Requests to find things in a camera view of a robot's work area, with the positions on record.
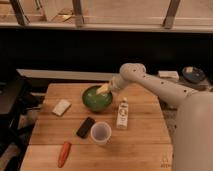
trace metal bar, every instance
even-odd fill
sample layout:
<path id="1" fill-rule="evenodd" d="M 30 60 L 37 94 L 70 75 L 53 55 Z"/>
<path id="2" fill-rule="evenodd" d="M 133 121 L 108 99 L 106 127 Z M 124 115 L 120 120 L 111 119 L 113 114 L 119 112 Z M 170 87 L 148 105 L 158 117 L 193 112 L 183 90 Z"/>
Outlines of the metal bar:
<path id="1" fill-rule="evenodd" d="M 81 1 L 80 0 L 72 0 L 73 10 L 75 14 L 75 25 L 77 27 L 82 27 L 84 24 L 84 18 L 82 14 Z"/>
<path id="2" fill-rule="evenodd" d="M 19 0 L 10 0 L 10 3 L 12 5 L 12 7 L 13 7 L 14 12 L 15 12 L 18 24 L 20 24 L 22 26 L 28 25 L 29 24 L 29 20 L 24 15 L 24 12 L 22 10 L 22 7 L 21 7 L 21 4 L 20 4 Z"/>
<path id="3" fill-rule="evenodd" d="M 9 0 L 0 0 L 0 4 L 10 4 Z"/>
<path id="4" fill-rule="evenodd" d="M 166 29 L 171 29 L 173 27 L 175 15 L 177 13 L 177 9 L 179 7 L 180 0 L 171 0 L 169 4 L 169 8 L 166 14 L 166 18 L 163 22 L 163 26 Z"/>
<path id="5" fill-rule="evenodd" d="M 52 30 L 93 30 L 93 31 L 128 31 L 128 32 L 169 32 L 169 33 L 213 33 L 211 25 L 174 25 L 164 29 L 161 25 L 127 25 L 127 24 L 84 24 L 78 28 L 72 23 L 30 22 L 28 28 Z M 0 22 L 0 28 L 20 28 L 17 22 Z"/>

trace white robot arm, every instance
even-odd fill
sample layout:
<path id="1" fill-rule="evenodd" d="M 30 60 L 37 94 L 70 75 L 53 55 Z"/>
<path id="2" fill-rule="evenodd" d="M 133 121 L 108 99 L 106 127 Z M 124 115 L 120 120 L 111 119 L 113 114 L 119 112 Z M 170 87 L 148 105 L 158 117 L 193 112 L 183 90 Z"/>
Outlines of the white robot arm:
<path id="1" fill-rule="evenodd" d="M 127 63 L 109 82 L 110 91 L 138 83 L 176 107 L 173 171 L 213 170 L 213 93 L 199 92 L 146 74 L 143 64 Z"/>

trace white block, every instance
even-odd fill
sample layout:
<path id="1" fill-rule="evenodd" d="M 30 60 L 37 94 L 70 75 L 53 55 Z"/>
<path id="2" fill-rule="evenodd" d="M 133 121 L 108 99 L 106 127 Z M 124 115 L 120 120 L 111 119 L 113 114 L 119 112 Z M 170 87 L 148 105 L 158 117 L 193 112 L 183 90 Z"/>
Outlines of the white block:
<path id="1" fill-rule="evenodd" d="M 186 68 L 186 73 L 192 73 L 192 72 L 193 72 L 193 67 Z"/>
<path id="2" fill-rule="evenodd" d="M 161 78 L 179 79 L 179 75 L 177 71 L 158 71 L 158 75 Z"/>
<path id="3" fill-rule="evenodd" d="M 62 99 L 57 103 L 52 112 L 57 116 L 61 116 L 70 107 L 70 105 L 71 103 L 69 101 Z"/>

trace white bottle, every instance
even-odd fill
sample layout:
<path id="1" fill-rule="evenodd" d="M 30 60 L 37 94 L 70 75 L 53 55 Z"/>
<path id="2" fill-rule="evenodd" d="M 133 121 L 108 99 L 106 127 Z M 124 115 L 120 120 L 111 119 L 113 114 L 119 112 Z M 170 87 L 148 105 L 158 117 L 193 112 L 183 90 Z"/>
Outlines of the white bottle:
<path id="1" fill-rule="evenodd" d="M 118 129 L 126 129 L 128 124 L 128 103 L 127 98 L 124 97 L 122 102 L 120 103 L 118 107 L 118 116 L 117 116 L 117 122 L 116 127 Z"/>

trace paper cup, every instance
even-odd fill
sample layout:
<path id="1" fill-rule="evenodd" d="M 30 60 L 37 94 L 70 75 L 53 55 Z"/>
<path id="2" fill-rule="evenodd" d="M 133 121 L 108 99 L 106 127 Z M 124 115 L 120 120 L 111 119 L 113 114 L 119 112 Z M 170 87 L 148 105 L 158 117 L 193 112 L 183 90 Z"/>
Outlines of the paper cup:
<path id="1" fill-rule="evenodd" d="M 112 135 L 112 129 L 106 122 L 96 122 L 90 134 L 97 145 L 105 145 Z"/>

